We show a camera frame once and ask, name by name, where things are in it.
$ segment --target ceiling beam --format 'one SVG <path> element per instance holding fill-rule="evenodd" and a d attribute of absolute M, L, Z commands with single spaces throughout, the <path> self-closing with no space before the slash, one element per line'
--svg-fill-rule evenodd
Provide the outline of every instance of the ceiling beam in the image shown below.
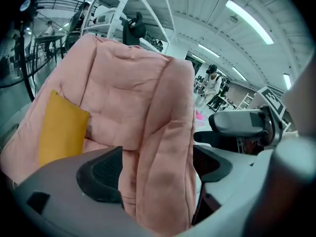
<path fill-rule="evenodd" d="M 178 41 L 177 39 L 177 31 L 176 31 L 176 26 L 175 26 L 175 23 L 174 23 L 174 18 L 173 18 L 173 15 L 174 15 L 174 7 L 173 7 L 173 2 L 169 2 L 171 0 L 166 0 L 166 3 L 167 3 L 167 7 L 168 7 L 168 11 L 169 11 L 169 14 L 170 14 L 170 17 L 171 17 L 171 22 L 172 22 L 172 26 L 173 26 L 173 35 L 172 35 L 172 38 L 171 38 L 171 41 L 173 39 L 175 39 L 175 41 Z"/>
<path fill-rule="evenodd" d="M 294 55 L 293 48 L 290 45 L 288 38 L 285 35 L 285 32 L 277 22 L 277 20 L 273 17 L 271 12 L 265 6 L 259 2 L 258 0 L 245 0 L 249 5 L 251 5 L 267 22 L 267 24 L 271 27 L 273 34 L 277 37 L 277 40 L 280 42 L 283 50 L 286 52 L 287 58 L 290 63 L 290 71 L 294 78 L 298 77 L 299 69 L 298 63 Z"/>
<path fill-rule="evenodd" d="M 235 48 L 236 51 L 238 51 L 242 57 L 244 57 L 246 59 L 246 61 L 250 64 L 250 66 L 257 72 L 257 74 L 259 75 L 260 79 L 262 80 L 261 83 L 263 84 L 269 84 L 267 78 L 263 75 L 263 73 L 261 72 L 261 70 L 259 69 L 259 67 L 254 63 L 254 61 L 249 57 L 248 54 L 245 53 L 244 50 L 241 49 L 240 46 L 238 46 L 233 40 L 231 40 L 229 37 L 227 37 L 225 34 L 219 32 L 217 33 L 217 30 L 213 27 L 210 26 L 202 21 L 199 21 L 196 18 L 193 18 L 191 16 L 179 13 L 179 12 L 175 12 L 174 14 L 176 17 L 180 17 L 183 18 L 185 20 L 189 20 L 195 24 L 198 24 L 204 28 L 207 28 L 209 31 L 211 31 L 213 34 L 221 37 L 224 41 L 226 41 L 226 43 L 228 43 L 229 45 L 233 46 Z"/>
<path fill-rule="evenodd" d="M 217 0 L 217 3 L 215 5 L 213 11 L 211 12 L 211 14 L 209 15 L 209 17 L 206 21 L 207 24 L 213 24 L 216 21 L 216 19 L 222 13 L 223 8 L 225 8 L 226 2 L 227 2 L 227 0 Z"/>

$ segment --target person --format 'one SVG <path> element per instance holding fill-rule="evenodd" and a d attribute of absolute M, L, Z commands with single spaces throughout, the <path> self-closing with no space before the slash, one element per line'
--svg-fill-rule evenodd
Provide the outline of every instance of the person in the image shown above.
<path fill-rule="evenodd" d="M 220 96 L 221 97 L 225 97 L 226 96 L 226 93 L 229 91 L 229 83 L 231 81 L 229 81 L 229 79 L 226 80 L 225 84 L 224 84 L 224 87 L 222 89 L 222 92 L 220 93 Z"/>
<path fill-rule="evenodd" d="M 217 66 L 214 64 L 210 65 L 202 83 L 202 85 L 205 85 L 205 89 L 207 89 L 207 94 L 205 97 L 197 97 L 196 107 L 202 111 L 207 103 L 219 92 L 221 83 L 222 76 L 217 73 Z"/>
<path fill-rule="evenodd" d="M 18 61 L 20 59 L 20 39 L 16 34 L 13 35 L 12 39 L 15 40 L 15 43 L 11 51 L 14 50 L 14 60 Z"/>
<path fill-rule="evenodd" d="M 46 32 L 43 33 L 44 36 L 54 35 L 55 31 L 54 31 L 52 24 L 53 24 L 53 22 L 51 20 L 49 20 L 47 22 L 48 28 L 47 28 Z M 46 41 L 45 47 L 44 47 L 47 59 L 49 59 L 51 56 L 53 56 L 53 53 L 49 50 L 50 43 L 51 43 L 51 41 Z"/>
<path fill-rule="evenodd" d="M 79 10 L 72 17 L 71 22 L 70 22 L 70 32 L 81 30 L 81 26 L 83 24 L 84 18 L 87 16 L 89 6 L 90 4 L 88 2 L 84 2 L 82 12 L 81 10 Z"/>
<path fill-rule="evenodd" d="M 21 45 L 21 39 L 17 34 L 13 35 L 13 39 L 15 40 L 14 47 L 11 49 L 11 51 L 14 51 L 14 69 L 16 71 L 17 76 L 20 75 L 20 45 Z"/>
<path fill-rule="evenodd" d="M 87 16 L 87 12 L 90 4 L 85 2 L 83 4 L 83 10 L 79 9 L 70 20 L 69 33 L 67 34 L 65 40 L 65 50 L 68 51 L 80 38 L 80 31 L 84 21 Z"/>

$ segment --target yellow pad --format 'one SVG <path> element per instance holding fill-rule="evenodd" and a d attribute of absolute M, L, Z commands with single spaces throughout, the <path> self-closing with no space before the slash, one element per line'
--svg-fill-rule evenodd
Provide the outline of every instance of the yellow pad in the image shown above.
<path fill-rule="evenodd" d="M 89 116 L 52 90 L 39 138 L 39 165 L 81 154 Z"/>

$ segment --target black strap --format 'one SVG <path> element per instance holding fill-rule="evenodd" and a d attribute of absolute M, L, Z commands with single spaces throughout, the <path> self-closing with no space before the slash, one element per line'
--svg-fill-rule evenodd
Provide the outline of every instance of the black strap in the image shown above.
<path fill-rule="evenodd" d="M 218 78 L 222 77 L 221 75 L 219 75 L 217 78 L 216 78 L 216 81 L 218 80 Z"/>

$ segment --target pink object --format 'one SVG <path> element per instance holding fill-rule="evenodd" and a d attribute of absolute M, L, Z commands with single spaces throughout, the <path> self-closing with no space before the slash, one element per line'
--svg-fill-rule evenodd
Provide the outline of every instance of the pink object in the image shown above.
<path fill-rule="evenodd" d="M 205 120 L 205 116 L 201 113 L 199 113 L 197 110 L 196 110 L 196 117 L 198 120 Z"/>
<path fill-rule="evenodd" d="M 125 211 L 158 234 L 180 233 L 196 201 L 193 83 L 188 61 L 85 35 L 44 83 L 4 148 L 1 169 L 19 184 L 39 168 L 42 120 L 55 89 L 91 113 L 83 152 L 123 146 Z"/>

